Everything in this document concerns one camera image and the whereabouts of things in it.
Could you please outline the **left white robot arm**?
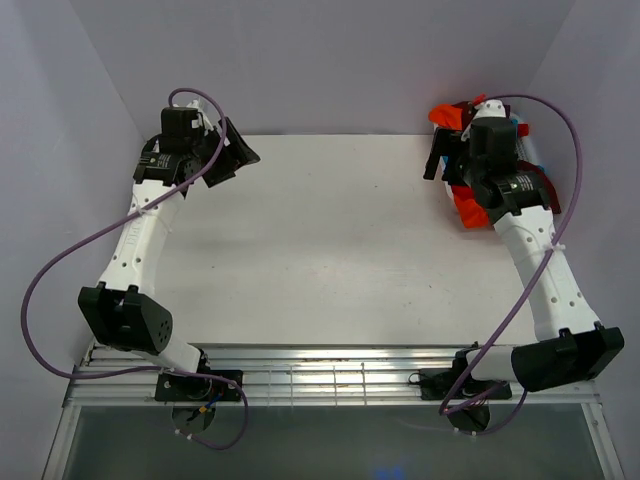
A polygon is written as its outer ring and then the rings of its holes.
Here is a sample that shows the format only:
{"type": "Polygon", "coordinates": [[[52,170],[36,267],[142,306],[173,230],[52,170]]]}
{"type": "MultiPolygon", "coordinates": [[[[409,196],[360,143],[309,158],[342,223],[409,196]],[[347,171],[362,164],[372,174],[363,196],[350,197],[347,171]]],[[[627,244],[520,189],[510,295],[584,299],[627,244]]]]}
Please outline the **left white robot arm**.
{"type": "Polygon", "coordinates": [[[124,224],[97,285],[82,288],[78,296],[99,343],[181,370],[177,386],[190,399],[210,392],[212,376],[200,367],[201,351],[174,334],[171,313],[155,299],[161,253],[187,193],[172,194],[158,205],[152,202],[193,176],[214,187],[259,160],[229,119],[211,123],[202,99],[164,108],[161,131],[145,144],[134,171],[133,218],[124,224]]]}

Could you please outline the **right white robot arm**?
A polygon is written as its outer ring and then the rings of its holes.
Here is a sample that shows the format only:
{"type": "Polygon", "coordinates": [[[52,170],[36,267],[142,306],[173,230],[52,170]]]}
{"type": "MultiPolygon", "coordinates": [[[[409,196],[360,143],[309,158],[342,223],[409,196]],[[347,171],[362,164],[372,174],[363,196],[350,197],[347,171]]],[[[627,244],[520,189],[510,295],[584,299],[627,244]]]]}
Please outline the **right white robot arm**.
{"type": "Polygon", "coordinates": [[[487,385],[517,382],[538,392],[596,378],[621,352],[617,327],[588,304],[560,242],[555,190],[538,165],[520,157],[520,126],[505,115],[476,117],[460,131],[434,132],[424,177],[437,174],[471,194],[506,246],[523,285],[514,319],[530,307],[535,342],[501,347],[495,336],[457,354],[451,390],[474,397],[487,385]]]}

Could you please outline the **dark red t shirt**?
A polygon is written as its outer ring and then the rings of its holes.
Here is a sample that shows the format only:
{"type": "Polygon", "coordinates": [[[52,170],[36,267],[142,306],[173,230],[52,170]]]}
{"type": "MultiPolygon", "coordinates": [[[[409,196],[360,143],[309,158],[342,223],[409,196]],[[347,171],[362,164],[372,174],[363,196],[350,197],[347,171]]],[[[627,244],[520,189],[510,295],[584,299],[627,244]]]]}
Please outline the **dark red t shirt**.
{"type": "Polygon", "coordinates": [[[540,190],[542,191],[542,202],[546,207],[549,207],[554,215],[560,215],[562,213],[558,194],[551,180],[546,175],[544,169],[534,163],[519,160],[517,162],[519,170],[526,173],[532,173],[540,183],[540,190]]]}

